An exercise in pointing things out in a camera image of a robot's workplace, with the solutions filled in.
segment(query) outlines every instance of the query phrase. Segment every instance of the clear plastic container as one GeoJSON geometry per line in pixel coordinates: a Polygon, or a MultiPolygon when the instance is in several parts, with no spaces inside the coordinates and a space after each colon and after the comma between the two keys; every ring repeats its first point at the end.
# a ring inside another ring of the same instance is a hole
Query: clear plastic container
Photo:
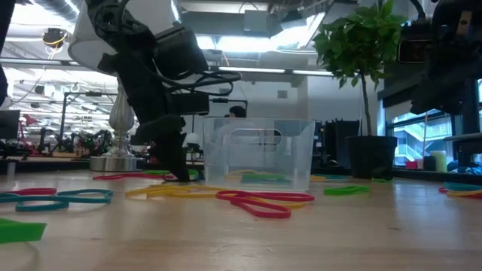
{"type": "Polygon", "coordinates": [[[203,122],[206,184],[305,191],[314,133],[311,120],[207,117],[203,122]]]}

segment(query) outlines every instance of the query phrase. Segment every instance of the wooden table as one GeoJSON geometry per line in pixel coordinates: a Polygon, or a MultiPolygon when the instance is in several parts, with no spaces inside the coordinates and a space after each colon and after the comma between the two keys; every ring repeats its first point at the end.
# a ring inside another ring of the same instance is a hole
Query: wooden table
{"type": "Polygon", "coordinates": [[[323,196],[285,220],[254,218],[217,199],[124,199],[156,181],[91,181],[89,172],[0,178],[0,189],[108,188],[109,206],[0,217],[47,222],[40,242],[0,245],[1,271],[480,270],[482,201],[439,194],[438,183],[370,184],[370,195],[323,196]]]}

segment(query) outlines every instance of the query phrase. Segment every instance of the window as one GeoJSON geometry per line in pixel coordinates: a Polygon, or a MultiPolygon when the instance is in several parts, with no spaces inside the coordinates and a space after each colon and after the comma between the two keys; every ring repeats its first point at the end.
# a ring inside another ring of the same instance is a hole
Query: window
{"type": "Polygon", "coordinates": [[[447,162],[453,161],[452,142],[445,142],[444,138],[452,135],[450,117],[439,111],[429,115],[426,127],[425,149],[423,136],[425,132],[425,114],[414,117],[405,114],[392,120],[389,125],[389,134],[398,138],[398,147],[395,149],[395,165],[404,166],[407,161],[416,161],[423,156],[429,156],[430,151],[445,151],[447,162]]]}

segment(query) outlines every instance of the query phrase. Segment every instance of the black plant pot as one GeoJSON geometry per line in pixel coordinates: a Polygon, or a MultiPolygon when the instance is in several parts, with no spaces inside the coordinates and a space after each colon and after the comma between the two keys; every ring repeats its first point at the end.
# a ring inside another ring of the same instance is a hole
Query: black plant pot
{"type": "Polygon", "coordinates": [[[373,169],[390,169],[397,138],[392,136],[350,136],[346,138],[349,162],[355,178],[371,178],[373,169]]]}

